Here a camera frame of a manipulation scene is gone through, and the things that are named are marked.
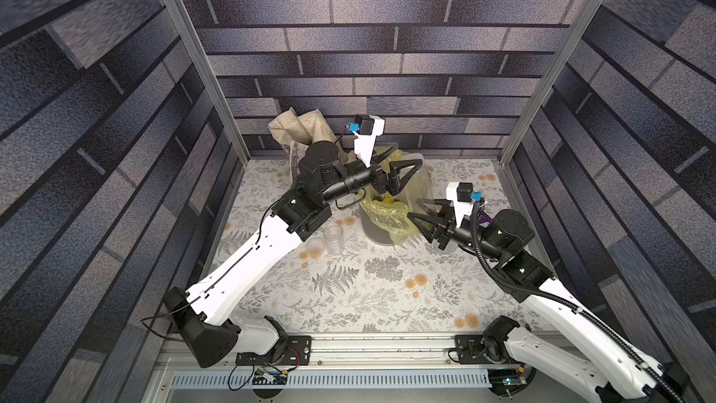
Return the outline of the yellow plastic trash bag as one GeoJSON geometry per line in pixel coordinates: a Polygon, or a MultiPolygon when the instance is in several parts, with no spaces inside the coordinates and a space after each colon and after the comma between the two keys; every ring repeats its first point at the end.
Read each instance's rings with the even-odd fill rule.
{"type": "MultiPolygon", "coordinates": [[[[385,172],[388,172],[390,170],[389,162],[415,159],[421,159],[424,162],[421,154],[408,154],[397,149],[380,166],[385,172]]],[[[425,162],[421,170],[410,179],[406,188],[397,196],[389,193],[378,194],[372,187],[367,187],[365,191],[367,197],[360,203],[360,216],[368,216],[378,227],[388,231],[395,246],[400,246],[415,237],[421,237],[419,230],[408,219],[408,213],[424,214],[419,209],[417,199],[434,199],[432,179],[425,162]]]]}

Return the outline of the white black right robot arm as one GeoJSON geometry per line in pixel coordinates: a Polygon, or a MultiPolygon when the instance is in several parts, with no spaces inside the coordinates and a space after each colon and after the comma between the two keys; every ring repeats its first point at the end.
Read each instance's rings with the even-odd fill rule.
{"type": "Polygon", "coordinates": [[[477,258],[488,277],[525,307],[542,315],[577,350],[541,339],[507,316],[482,334],[492,362],[513,361],[541,371],[589,402],[681,402],[689,376],[677,362],[662,364],[608,326],[527,249],[534,232],[520,212],[505,209],[486,226],[484,201],[438,200],[439,210],[410,213],[429,243],[455,242],[477,258]]]}

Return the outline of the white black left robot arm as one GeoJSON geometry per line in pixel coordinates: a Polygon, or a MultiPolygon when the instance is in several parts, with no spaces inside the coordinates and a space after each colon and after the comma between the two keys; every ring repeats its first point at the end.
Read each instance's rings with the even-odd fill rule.
{"type": "Polygon", "coordinates": [[[343,163],[330,141],[310,145],[292,188],[273,203],[257,231],[217,269],[188,290],[170,289],[163,303],[181,339],[202,368],[235,352],[279,361],[288,336],[272,317],[232,319],[244,295],[279,260],[306,242],[332,215],[331,203],[372,187],[399,194],[423,165],[420,159],[381,162],[386,153],[343,163]]]}

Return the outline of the small clear bean jar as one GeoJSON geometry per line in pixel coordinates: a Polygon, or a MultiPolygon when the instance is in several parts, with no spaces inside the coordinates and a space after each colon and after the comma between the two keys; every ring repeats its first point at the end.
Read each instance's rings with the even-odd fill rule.
{"type": "Polygon", "coordinates": [[[341,225],[330,224],[324,226],[324,240],[327,252],[331,255],[340,255],[345,249],[344,231],[341,225]]]}

